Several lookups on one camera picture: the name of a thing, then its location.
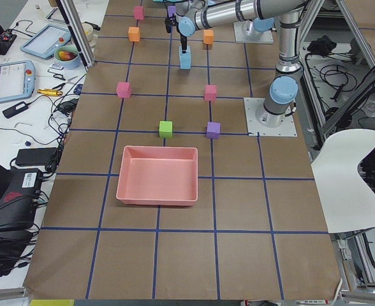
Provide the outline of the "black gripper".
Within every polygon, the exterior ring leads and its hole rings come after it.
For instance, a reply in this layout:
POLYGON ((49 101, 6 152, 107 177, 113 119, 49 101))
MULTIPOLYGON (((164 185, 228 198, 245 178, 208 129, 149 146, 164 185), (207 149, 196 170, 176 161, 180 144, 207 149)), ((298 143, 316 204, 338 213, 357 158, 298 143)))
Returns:
POLYGON ((188 52, 188 48, 186 48, 188 46, 188 41, 187 41, 187 37, 180 34, 180 44, 181 44, 181 50, 182 50, 182 54, 187 54, 188 52))

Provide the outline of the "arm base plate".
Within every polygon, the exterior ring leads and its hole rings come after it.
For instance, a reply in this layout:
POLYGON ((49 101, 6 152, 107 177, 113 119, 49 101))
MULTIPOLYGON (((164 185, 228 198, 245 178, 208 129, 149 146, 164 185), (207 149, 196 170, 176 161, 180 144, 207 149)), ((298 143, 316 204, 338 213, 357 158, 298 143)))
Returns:
POLYGON ((265 98, 244 98, 249 136, 297 137, 291 107, 281 115, 272 115, 264 108, 265 98))
POLYGON ((272 37, 272 31, 266 31, 264 33, 250 32, 251 21, 235 22, 233 29, 235 33, 235 41, 237 43, 256 43, 256 44, 273 44, 274 39, 272 37))

